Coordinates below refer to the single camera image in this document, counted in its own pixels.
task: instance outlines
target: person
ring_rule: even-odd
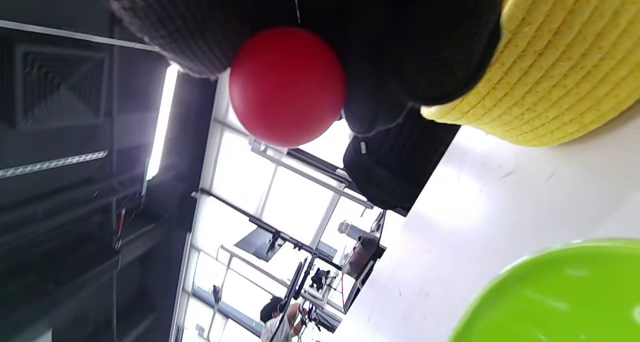
[[[284,320],[278,328],[282,309],[284,309],[282,301],[280,297],[273,297],[260,311],[260,320],[264,323],[260,335],[262,342],[270,342],[272,335],[275,335],[272,342],[291,342],[291,339],[302,330],[302,321],[298,321],[294,326],[300,303],[291,303],[288,306]]]

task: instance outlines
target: black hair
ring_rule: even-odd
[[[262,310],[260,311],[260,320],[263,323],[267,323],[270,319],[274,317],[274,312],[282,313],[284,310],[284,305],[282,303],[283,299],[280,297],[273,297],[269,303],[265,304]]]

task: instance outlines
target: black knit fabric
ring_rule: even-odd
[[[336,50],[347,75],[349,127],[372,134],[407,105],[471,90],[500,40],[503,0],[298,0],[302,26]]]
[[[411,109],[392,128],[354,137],[342,163],[368,201],[382,209],[409,210],[459,128],[425,120]]]
[[[253,33],[297,25],[295,0],[107,0],[124,24],[196,77],[228,68]]]

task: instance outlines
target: yellow coiled basket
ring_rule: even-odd
[[[640,99],[640,0],[506,0],[502,31],[482,81],[455,102],[423,107],[425,118],[553,146]]]

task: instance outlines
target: green plastic lid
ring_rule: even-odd
[[[576,242],[500,274],[452,342],[640,341],[640,241]]]

